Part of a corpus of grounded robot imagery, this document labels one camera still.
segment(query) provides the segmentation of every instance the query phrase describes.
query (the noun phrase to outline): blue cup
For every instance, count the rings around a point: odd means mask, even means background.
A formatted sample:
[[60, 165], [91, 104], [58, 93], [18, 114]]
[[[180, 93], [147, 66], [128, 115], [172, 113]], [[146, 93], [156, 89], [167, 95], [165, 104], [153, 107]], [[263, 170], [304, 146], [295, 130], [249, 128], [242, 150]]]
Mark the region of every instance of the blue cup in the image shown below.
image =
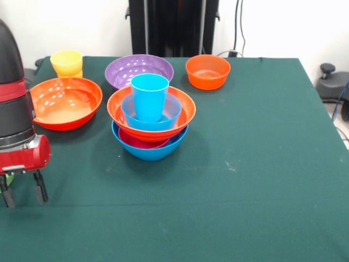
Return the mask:
[[169, 81], [162, 75], [141, 74], [131, 79], [136, 116], [140, 121], [161, 120]]
[[124, 98], [121, 108], [129, 127], [146, 131], [164, 131], [171, 129], [176, 124], [182, 106], [175, 96], [167, 94], [163, 117], [155, 123], [142, 122], [136, 118], [134, 99], [131, 94]]

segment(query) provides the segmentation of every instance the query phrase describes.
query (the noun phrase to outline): table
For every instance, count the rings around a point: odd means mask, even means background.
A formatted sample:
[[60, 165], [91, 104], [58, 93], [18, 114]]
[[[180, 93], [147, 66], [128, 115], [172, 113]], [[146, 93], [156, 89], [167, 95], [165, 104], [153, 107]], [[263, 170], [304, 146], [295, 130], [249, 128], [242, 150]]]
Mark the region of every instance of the table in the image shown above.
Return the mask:
[[[96, 116], [71, 132], [37, 127], [51, 142], [43, 170], [0, 208], [6, 261], [348, 261], [347, 150], [297, 59], [230, 58], [222, 89], [193, 88], [186, 58], [169, 58], [171, 85], [196, 116], [180, 147], [144, 162], [113, 138], [104, 78], [115, 58], [84, 57], [100, 85]], [[34, 84], [55, 77], [46, 58]]]

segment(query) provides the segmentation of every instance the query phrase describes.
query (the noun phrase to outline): blue bowl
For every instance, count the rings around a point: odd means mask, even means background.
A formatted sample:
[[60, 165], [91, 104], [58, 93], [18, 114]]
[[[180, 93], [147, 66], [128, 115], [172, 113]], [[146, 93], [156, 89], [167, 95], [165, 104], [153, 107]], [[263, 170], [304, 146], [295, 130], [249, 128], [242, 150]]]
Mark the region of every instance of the blue bowl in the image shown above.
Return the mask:
[[111, 124], [111, 129], [113, 131], [113, 134], [115, 138], [120, 142], [120, 144], [126, 149], [130, 154], [133, 154], [135, 157], [138, 157], [145, 161], [155, 161], [163, 159], [164, 157], [168, 156], [170, 153], [172, 153], [182, 142], [183, 138], [185, 137], [188, 126], [186, 126], [180, 133], [174, 137], [172, 137], [166, 146], [155, 148], [155, 149], [141, 149], [133, 146], [129, 146], [128, 144], [125, 144], [121, 139], [119, 138], [118, 132], [119, 132], [119, 126], [113, 121]]
[[180, 101], [173, 95], [166, 96], [163, 117], [159, 122], [147, 123], [136, 118], [133, 95], [130, 94], [122, 101], [122, 111], [129, 127], [145, 131], [165, 131], [175, 126], [182, 106]]
[[160, 121], [166, 101], [169, 81], [162, 75], [140, 74], [131, 79], [136, 116], [140, 121]]

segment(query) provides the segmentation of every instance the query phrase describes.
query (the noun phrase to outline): orange bowl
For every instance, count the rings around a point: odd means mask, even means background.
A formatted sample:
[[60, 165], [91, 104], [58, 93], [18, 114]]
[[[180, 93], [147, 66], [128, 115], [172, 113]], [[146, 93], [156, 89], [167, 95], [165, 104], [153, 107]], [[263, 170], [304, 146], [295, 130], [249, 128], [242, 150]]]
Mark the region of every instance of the orange bowl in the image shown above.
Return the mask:
[[81, 127], [96, 113], [102, 90], [85, 78], [54, 78], [31, 90], [38, 125], [55, 131]]
[[198, 89], [214, 90], [222, 87], [230, 72], [230, 64], [219, 56], [198, 55], [186, 64], [189, 82]]
[[130, 86], [116, 91], [109, 98], [107, 103], [108, 113], [122, 130], [139, 140], [148, 142], [166, 140], [182, 131], [182, 129], [185, 128], [194, 118], [196, 112], [194, 101], [186, 93], [172, 86], [169, 86], [168, 93], [175, 96], [182, 105], [182, 110], [178, 117], [177, 123], [172, 129], [165, 131], [145, 131], [131, 128], [127, 125], [121, 104], [125, 97], [132, 94], [132, 89]]

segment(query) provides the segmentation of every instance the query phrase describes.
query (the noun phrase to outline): purple bowl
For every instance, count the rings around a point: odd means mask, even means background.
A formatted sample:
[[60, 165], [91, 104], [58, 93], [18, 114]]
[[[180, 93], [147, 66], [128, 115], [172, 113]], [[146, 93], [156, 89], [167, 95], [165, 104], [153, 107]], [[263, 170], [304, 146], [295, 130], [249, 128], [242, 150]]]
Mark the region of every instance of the purple bowl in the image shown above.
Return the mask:
[[151, 73], [171, 81], [173, 67], [165, 59], [152, 55], [124, 56], [111, 62], [105, 69], [105, 79], [116, 89], [131, 85], [135, 75]]

